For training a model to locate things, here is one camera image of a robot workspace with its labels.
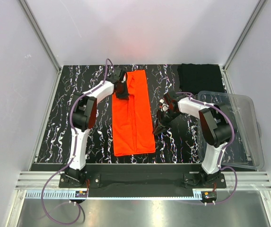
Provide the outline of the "orange t shirt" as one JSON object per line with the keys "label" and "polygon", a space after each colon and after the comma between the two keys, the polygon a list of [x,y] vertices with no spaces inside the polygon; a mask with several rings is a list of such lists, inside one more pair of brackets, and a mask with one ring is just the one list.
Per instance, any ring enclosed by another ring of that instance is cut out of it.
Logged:
{"label": "orange t shirt", "polygon": [[146,72],[127,73],[128,100],[112,95],[112,133],[116,157],[154,153],[156,149]]}

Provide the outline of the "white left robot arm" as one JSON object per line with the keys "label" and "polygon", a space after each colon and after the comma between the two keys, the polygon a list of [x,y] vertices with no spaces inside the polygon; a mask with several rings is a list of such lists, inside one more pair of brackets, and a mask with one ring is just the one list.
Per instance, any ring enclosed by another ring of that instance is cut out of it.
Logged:
{"label": "white left robot arm", "polygon": [[120,100],[128,100],[127,78],[126,71],[115,68],[109,76],[106,76],[92,89],[73,94],[69,114],[70,157],[64,172],[75,187],[81,187],[88,182],[85,173],[87,139],[96,123],[97,105],[113,94]]}

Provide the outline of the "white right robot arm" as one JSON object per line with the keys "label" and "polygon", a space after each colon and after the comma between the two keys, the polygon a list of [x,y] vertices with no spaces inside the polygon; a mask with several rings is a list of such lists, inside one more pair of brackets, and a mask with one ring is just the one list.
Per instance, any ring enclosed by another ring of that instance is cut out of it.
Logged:
{"label": "white right robot arm", "polygon": [[226,148],[234,141],[235,128],[224,103],[211,104],[192,98],[192,93],[167,92],[160,99],[153,134],[158,135],[171,127],[171,121],[182,114],[189,114],[200,120],[203,138],[207,143],[201,170],[184,184],[190,187],[210,187],[220,177],[221,171],[232,170],[222,167],[221,162]]}

